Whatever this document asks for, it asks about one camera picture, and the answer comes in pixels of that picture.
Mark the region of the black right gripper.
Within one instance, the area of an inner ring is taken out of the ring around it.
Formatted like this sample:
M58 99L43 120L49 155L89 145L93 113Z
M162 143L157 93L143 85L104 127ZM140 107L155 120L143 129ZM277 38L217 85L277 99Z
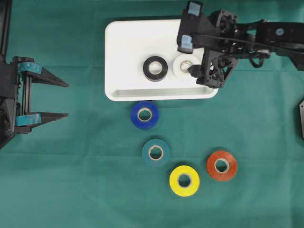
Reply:
M222 88L239 59L248 59L252 66L259 67L254 60L259 58L255 35L259 22L238 23L237 15L218 10L202 16L196 40L204 48L201 65L192 65L188 72L198 85Z

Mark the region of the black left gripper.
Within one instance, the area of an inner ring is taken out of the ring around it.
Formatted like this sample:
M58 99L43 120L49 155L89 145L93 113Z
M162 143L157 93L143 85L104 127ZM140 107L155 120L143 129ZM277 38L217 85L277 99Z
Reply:
M8 64L0 56L0 147L3 148L17 133L29 133L29 126L46 124L68 117L61 113L29 113L16 116L20 111L18 103L20 78L19 73L31 78L32 83L69 87L69 84L33 62L29 57L13 57Z

